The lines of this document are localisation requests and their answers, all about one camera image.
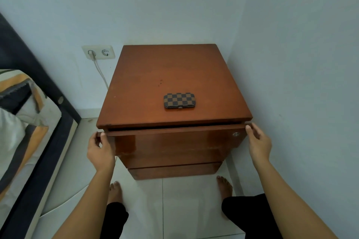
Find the white double wall socket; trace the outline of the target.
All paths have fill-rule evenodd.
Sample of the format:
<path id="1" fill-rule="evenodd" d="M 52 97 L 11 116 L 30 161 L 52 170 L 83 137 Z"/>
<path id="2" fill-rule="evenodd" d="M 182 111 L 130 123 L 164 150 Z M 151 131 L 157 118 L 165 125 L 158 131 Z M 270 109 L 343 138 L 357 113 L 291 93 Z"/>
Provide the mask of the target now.
<path id="1" fill-rule="evenodd" d="M 110 45 L 85 45 L 82 46 L 82 50 L 87 59 L 89 59 L 89 50 L 93 50 L 96 53 L 96 60 L 115 59 L 114 50 Z"/>

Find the brown wooden nightstand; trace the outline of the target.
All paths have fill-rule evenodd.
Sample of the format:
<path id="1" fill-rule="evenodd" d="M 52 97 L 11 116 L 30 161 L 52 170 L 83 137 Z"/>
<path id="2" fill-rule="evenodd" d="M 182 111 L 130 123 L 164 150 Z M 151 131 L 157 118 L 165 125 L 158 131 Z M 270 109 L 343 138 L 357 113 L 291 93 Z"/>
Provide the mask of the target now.
<path id="1" fill-rule="evenodd" d="M 164 95 L 193 93 L 193 108 Z M 109 131 L 245 124 L 253 118 L 217 45 L 125 45 L 97 128 Z"/>

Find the person's right forearm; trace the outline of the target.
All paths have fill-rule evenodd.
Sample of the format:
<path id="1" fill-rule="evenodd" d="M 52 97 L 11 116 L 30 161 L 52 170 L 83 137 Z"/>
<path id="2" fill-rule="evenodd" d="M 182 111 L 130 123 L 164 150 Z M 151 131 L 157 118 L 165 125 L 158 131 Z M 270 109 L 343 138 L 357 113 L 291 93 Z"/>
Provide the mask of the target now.
<path id="1" fill-rule="evenodd" d="M 339 239 L 269 160 L 253 163 L 283 239 Z"/>

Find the person's right hand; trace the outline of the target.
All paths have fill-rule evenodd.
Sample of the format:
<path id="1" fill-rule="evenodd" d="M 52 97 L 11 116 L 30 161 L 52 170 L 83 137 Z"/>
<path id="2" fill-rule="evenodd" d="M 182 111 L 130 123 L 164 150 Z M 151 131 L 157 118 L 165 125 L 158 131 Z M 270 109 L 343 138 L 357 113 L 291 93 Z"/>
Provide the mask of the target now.
<path id="1" fill-rule="evenodd" d="M 255 123 L 250 123 L 260 134 L 259 140 L 249 140 L 249 153 L 256 170 L 260 170 L 264 165 L 270 162 L 270 152 L 272 142 L 270 137 L 264 133 Z"/>

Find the person's right leg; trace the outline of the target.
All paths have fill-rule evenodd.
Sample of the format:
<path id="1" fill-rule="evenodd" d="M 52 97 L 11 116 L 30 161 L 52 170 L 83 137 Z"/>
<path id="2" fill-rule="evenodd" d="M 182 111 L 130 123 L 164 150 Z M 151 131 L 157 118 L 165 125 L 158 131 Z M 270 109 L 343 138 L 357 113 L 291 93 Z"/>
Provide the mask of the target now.
<path id="1" fill-rule="evenodd" d="M 283 239 L 264 193 L 227 197 L 222 212 L 245 232 L 245 239 Z"/>

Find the striped grey orange blanket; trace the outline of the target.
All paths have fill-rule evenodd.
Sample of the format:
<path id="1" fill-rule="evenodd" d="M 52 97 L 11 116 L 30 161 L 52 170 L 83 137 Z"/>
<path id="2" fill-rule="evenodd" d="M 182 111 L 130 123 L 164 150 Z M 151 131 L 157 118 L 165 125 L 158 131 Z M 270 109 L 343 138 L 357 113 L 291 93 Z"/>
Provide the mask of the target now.
<path id="1" fill-rule="evenodd" d="M 15 69 L 0 69 L 0 108 L 26 123 L 23 160 L 12 178 L 0 180 L 0 204 L 12 205 L 45 150 L 61 111 L 31 77 Z"/>

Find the person's leg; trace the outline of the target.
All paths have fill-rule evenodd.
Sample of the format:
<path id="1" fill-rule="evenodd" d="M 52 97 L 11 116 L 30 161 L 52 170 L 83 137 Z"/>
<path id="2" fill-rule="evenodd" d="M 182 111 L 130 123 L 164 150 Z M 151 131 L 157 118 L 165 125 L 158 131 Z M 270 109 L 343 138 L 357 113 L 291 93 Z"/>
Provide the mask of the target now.
<path id="1" fill-rule="evenodd" d="M 102 225 L 100 239 L 119 239 L 129 214 L 120 202 L 107 205 Z"/>
<path id="2" fill-rule="evenodd" d="M 283 239 L 264 193 L 227 197 L 222 212 L 245 232 L 245 239 Z"/>

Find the brown wooden drawer with lock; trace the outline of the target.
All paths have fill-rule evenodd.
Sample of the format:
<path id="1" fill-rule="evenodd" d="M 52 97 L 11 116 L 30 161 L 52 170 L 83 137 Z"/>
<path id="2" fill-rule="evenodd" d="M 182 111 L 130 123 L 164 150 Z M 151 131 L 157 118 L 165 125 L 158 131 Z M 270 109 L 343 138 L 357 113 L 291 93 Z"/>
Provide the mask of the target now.
<path id="1" fill-rule="evenodd" d="M 127 169 L 223 162 L 246 137 L 246 124 L 109 131 Z"/>

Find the person's left hand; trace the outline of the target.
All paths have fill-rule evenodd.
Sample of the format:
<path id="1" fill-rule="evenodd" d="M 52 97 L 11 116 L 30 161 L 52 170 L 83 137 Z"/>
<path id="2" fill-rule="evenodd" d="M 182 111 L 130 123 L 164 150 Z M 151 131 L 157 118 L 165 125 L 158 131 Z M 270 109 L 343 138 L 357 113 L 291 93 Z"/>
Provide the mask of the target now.
<path id="1" fill-rule="evenodd" d="M 100 135 L 98 136 L 98 132 L 93 133 L 88 141 L 87 158 L 97 172 L 113 173 L 115 167 L 114 149 L 101 149 Z"/>

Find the dark bed frame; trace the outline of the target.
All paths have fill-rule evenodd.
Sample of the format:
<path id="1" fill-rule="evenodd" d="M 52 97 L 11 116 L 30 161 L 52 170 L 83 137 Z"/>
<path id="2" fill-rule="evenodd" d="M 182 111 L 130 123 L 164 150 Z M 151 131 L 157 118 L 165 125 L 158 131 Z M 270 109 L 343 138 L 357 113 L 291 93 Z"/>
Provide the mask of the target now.
<path id="1" fill-rule="evenodd" d="M 0 69 L 15 69 L 27 74 L 61 111 L 61 119 L 19 197 L 12 205 L 0 204 L 0 239 L 30 239 L 78 127 L 80 115 L 1 13 Z"/>

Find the person's right foot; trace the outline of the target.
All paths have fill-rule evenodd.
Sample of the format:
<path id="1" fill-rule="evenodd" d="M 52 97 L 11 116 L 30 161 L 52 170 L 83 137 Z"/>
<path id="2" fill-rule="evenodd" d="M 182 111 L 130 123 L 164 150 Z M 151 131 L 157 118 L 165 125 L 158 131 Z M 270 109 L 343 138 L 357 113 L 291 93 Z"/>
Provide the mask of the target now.
<path id="1" fill-rule="evenodd" d="M 218 183 L 218 188 L 222 201 L 224 201 L 228 197 L 233 196 L 233 187 L 226 178 L 222 176 L 217 176 L 216 181 Z"/>

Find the person's left foot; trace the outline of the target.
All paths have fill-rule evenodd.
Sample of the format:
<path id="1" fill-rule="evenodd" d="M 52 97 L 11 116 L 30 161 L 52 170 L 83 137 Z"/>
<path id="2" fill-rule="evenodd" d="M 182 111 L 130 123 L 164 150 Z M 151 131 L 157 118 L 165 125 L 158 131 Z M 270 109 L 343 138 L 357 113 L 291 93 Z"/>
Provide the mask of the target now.
<path id="1" fill-rule="evenodd" d="M 114 183 L 110 184 L 110 190 L 107 200 L 107 205 L 118 202 L 123 203 L 123 194 L 122 194 L 122 188 L 118 181 L 115 181 Z"/>

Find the brown checkered case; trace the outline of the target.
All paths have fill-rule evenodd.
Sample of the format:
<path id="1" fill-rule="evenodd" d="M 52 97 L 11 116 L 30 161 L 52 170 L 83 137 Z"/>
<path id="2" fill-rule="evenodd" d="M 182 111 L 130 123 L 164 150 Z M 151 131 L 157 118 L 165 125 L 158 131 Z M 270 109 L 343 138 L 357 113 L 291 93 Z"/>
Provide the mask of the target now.
<path id="1" fill-rule="evenodd" d="M 164 107 L 166 109 L 193 108 L 196 105 L 196 99 L 193 93 L 168 93 L 163 97 Z"/>

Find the person's left leg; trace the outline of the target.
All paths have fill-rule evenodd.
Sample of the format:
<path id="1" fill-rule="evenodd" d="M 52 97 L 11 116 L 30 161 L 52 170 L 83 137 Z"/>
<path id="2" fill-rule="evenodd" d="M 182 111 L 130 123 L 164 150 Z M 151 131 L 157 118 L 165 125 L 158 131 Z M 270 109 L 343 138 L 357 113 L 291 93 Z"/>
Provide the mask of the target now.
<path id="1" fill-rule="evenodd" d="M 102 225 L 100 239 L 119 239 L 129 214 L 120 202 L 107 205 Z"/>

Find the person's left forearm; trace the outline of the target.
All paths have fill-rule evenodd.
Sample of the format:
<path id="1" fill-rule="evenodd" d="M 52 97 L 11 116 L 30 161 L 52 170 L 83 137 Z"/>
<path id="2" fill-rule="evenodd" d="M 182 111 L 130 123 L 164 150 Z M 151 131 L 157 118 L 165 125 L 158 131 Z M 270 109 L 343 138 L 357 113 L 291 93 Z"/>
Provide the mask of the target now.
<path id="1" fill-rule="evenodd" d="M 113 173 L 96 172 L 52 239 L 100 239 Z"/>

